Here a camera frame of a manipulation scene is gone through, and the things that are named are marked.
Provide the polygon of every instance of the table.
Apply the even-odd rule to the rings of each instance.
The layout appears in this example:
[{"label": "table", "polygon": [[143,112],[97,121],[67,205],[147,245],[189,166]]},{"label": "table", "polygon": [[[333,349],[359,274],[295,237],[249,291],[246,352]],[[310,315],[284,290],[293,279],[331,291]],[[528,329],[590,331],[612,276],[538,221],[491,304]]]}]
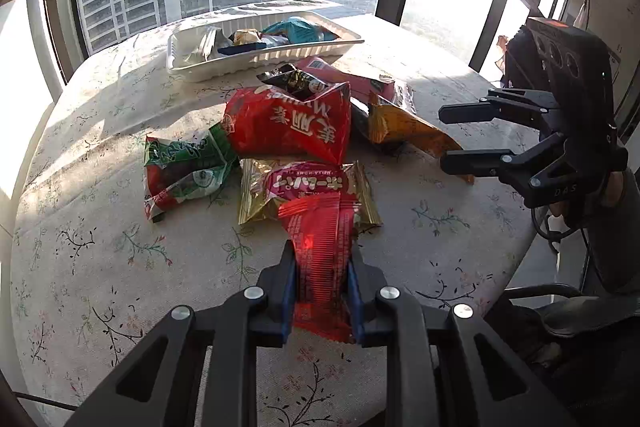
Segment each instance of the table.
[{"label": "table", "polygon": [[[264,70],[200,84],[167,77],[171,32],[222,16],[229,15],[156,28],[93,55],[56,105],[20,200],[12,250],[14,333],[30,393],[81,403],[173,306],[221,304],[279,260],[287,238],[279,223],[236,224],[238,175],[219,194],[182,204],[160,223],[143,214],[146,134],[188,139],[219,121],[233,90],[257,85]],[[456,58],[383,20],[338,22],[366,43],[335,65],[407,81],[418,113],[432,123],[442,104],[476,101],[490,87]],[[520,152],[537,142],[532,130],[498,121],[443,128],[464,148]],[[358,239],[366,262],[423,302],[466,302],[484,312],[532,241],[522,199],[495,179],[471,186],[447,176],[412,148],[395,158],[354,144],[354,158],[366,166],[384,221]],[[230,260],[228,245],[248,248]],[[384,407],[384,359],[382,348],[294,330],[285,349],[258,352],[259,424],[290,427],[329,415],[316,425],[359,425]],[[69,415],[40,410],[53,426]]]}]

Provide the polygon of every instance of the gold snack package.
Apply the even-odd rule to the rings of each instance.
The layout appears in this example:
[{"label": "gold snack package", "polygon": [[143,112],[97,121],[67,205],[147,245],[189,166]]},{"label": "gold snack package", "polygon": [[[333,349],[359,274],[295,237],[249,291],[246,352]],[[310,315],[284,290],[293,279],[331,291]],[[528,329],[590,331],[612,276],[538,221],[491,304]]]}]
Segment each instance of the gold snack package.
[{"label": "gold snack package", "polygon": [[[435,158],[440,158],[446,151],[462,150],[460,144],[444,131],[376,93],[369,96],[369,140],[372,143],[406,141]],[[474,182],[472,175],[460,177],[469,184]]]},{"label": "gold snack package", "polygon": [[285,201],[312,194],[340,191],[355,194],[361,203],[355,222],[358,230],[382,225],[371,197],[371,187],[359,162],[342,167],[322,162],[277,158],[240,160],[242,183],[238,225],[260,219],[278,219]]}]

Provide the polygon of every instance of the floral pattern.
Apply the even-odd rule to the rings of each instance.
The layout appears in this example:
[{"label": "floral pattern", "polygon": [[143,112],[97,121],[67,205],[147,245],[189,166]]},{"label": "floral pattern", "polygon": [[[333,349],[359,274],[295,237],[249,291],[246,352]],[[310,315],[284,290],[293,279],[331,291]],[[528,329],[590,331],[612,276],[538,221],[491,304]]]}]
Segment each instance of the floral pattern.
[{"label": "floral pattern", "polygon": [[[326,6],[308,8],[317,4]],[[209,198],[179,205],[160,223],[143,213],[146,135],[186,137],[217,123],[235,90],[257,86],[255,75],[264,71],[199,84],[169,78],[169,35],[252,9],[140,34],[92,55],[65,87],[33,158],[12,246],[11,310],[29,393],[82,403],[172,307],[218,305],[279,260],[287,237],[279,223],[237,225],[236,178]],[[282,8],[256,7],[267,9]],[[366,43],[335,65],[358,74],[365,64],[408,81],[418,113],[431,123],[437,124],[442,103],[470,102],[490,87],[452,58],[442,61],[428,42],[380,19],[340,23]],[[532,131],[498,121],[443,129],[464,148],[519,152],[537,143]],[[485,310],[529,246],[522,198],[496,180],[467,185],[447,176],[411,146],[383,156],[354,140],[350,158],[366,167],[384,222],[358,238],[366,262],[383,267],[389,280],[424,304],[448,309],[466,302]],[[258,422],[360,425],[384,404],[384,367],[383,349],[294,329],[284,349],[258,352]],[[354,382],[363,384],[355,389]],[[353,399],[344,399],[346,392]],[[52,407],[39,409],[52,427],[68,418]]]}]

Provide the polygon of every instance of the metal bolt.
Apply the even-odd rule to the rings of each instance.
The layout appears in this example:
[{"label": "metal bolt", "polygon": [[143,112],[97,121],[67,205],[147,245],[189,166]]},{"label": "metal bolt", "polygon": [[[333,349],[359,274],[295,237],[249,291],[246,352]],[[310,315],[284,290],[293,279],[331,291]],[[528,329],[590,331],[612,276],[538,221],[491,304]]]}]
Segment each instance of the metal bolt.
[{"label": "metal bolt", "polygon": [[259,299],[264,295],[264,290],[260,286],[249,286],[244,290],[244,296],[248,299]]},{"label": "metal bolt", "polygon": [[191,315],[191,310],[187,306],[176,306],[171,310],[171,318],[177,321],[186,319],[189,315]]},{"label": "metal bolt", "polygon": [[400,296],[400,290],[393,286],[384,286],[380,288],[380,296],[383,299],[397,299]]},{"label": "metal bolt", "polygon": [[456,314],[456,317],[460,317],[461,319],[470,319],[474,314],[473,308],[468,304],[456,304],[453,307],[453,312]]}]

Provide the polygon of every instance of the white plastic tray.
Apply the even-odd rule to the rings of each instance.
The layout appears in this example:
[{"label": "white plastic tray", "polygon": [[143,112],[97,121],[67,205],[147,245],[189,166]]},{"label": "white plastic tray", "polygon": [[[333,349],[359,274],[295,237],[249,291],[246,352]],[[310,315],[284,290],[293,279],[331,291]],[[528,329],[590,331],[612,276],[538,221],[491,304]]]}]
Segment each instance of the white plastic tray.
[{"label": "white plastic tray", "polygon": [[[293,16],[302,17],[309,22],[318,23],[338,35],[338,38],[335,39],[335,41],[277,46],[275,48],[256,50],[254,52],[231,55],[229,57],[214,58],[213,60],[194,64],[193,66],[174,68],[174,64],[182,63],[181,58],[186,57],[186,55],[198,46],[202,36],[212,26],[222,28],[223,33],[229,36],[236,30],[244,28],[261,30],[273,23],[283,21]],[[203,26],[196,26],[195,28],[175,32],[169,37],[166,51],[166,69],[173,78],[178,80],[183,80],[184,82],[201,82],[203,80],[209,80],[213,76],[233,73],[234,71],[259,68],[267,64],[278,64],[280,62],[295,62],[310,55],[320,55],[321,57],[342,55],[354,44],[361,44],[362,42],[364,42],[364,39],[357,33],[309,11],[252,15],[216,21]]]}]

